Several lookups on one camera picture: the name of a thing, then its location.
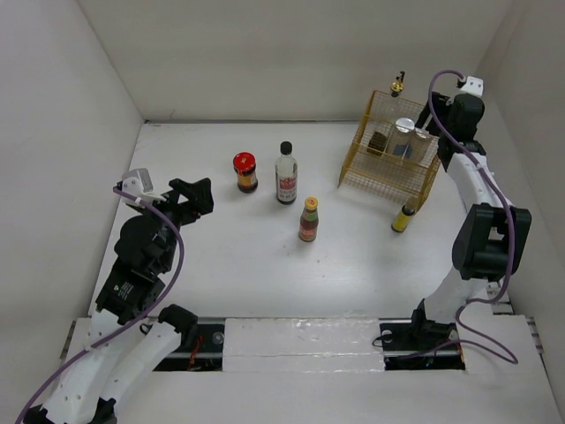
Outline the clear oil bottle gold spout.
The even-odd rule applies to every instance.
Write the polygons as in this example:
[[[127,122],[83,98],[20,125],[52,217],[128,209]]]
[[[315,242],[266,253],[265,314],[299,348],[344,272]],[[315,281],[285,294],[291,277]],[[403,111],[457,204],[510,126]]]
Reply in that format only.
[[[405,71],[400,71],[391,83],[388,94],[380,102],[379,109],[375,115],[382,125],[382,131],[375,131],[368,142],[367,152],[380,156],[388,144],[388,132],[391,125],[399,118],[399,99],[404,89]]]

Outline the red lid chili sauce jar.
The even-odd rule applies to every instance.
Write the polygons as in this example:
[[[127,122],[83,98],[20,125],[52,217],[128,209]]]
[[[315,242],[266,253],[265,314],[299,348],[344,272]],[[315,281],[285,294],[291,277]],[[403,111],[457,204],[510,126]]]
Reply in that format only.
[[[240,152],[233,158],[233,168],[237,174],[237,187],[243,193],[252,193],[258,187],[256,159],[249,152]]]

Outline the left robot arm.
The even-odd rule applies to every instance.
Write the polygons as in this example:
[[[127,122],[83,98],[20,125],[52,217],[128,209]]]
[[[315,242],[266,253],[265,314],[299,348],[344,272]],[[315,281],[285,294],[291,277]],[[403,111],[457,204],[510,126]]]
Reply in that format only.
[[[123,175],[114,187],[136,211],[122,227],[117,258],[102,287],[82,351],[68,359],[42,386],[56,388],[39,405],[33,394],[19,423],[115,423],[124,405],[152,371],[175,350],[198,351],[198,318],[171,304],[146,325],[145,319],[165,299],[185,258],[180,234],[214,209],[211,181],[187,183],[175,178],[164,194],[153,191],[144,169]]]

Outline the silver lid shaker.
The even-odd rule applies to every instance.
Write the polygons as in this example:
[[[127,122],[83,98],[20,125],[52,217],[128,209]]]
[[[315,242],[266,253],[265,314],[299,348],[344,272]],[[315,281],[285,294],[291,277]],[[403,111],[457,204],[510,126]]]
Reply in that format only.
[[[411,135],[415,123],[408,117],[398,118],[391,130],[388,141],[388,152],[393,156],[403,157],[410,146]]]
[[[428,132],[420,128],[415,128],[410,140],[410,160],[414,163],[421,163],[431,144],[431,137]]]

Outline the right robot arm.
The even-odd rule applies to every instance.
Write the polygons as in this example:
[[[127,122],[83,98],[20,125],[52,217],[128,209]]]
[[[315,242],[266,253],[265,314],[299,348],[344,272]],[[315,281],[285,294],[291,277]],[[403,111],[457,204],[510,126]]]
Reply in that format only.
[[[446,115],[433,120],[439,131],[437,156],[456,183],[467,216],[452,247],[451,270],[412,313],[408,337],[422,351],[455,342],[463,310],[482,303],[478,293],[487,284],[509,286],[531,228],[531,213],[502,193],[475,139],[484,113],[480,96],[461,93],[448,100]]]

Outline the yellow cap sauce bottle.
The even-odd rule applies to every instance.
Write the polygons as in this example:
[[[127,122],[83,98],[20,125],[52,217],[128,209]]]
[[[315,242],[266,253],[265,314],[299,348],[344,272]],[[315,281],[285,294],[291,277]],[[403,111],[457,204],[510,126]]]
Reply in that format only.
[[[315,197],[305,199],[305,205],[300,217],[299,237],[304,242],[312,242],[316,239],[319,225],[318,200]]]

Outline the small yellow oil bottle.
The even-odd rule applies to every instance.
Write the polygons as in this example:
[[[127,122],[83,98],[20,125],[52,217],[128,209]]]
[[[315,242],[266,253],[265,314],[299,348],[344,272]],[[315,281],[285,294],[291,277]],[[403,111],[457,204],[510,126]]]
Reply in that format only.
[[[418,200],[416,198],[411,198],[406,201],[402,206],[399,213],[396,215],[393,223],[391,224],[391,229],[394,232],[403,233],[411,222],[412,217],[418,211]]]

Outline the black cap vinegar bottle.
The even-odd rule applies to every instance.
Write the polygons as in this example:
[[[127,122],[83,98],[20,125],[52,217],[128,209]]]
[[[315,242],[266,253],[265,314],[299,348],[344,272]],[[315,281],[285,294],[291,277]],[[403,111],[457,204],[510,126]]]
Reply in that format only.
[[[276,199],[289,205],[297,198],[298,163],[292,155],[293,146],[290,141],[280,145],[280,157],[275,162]]]

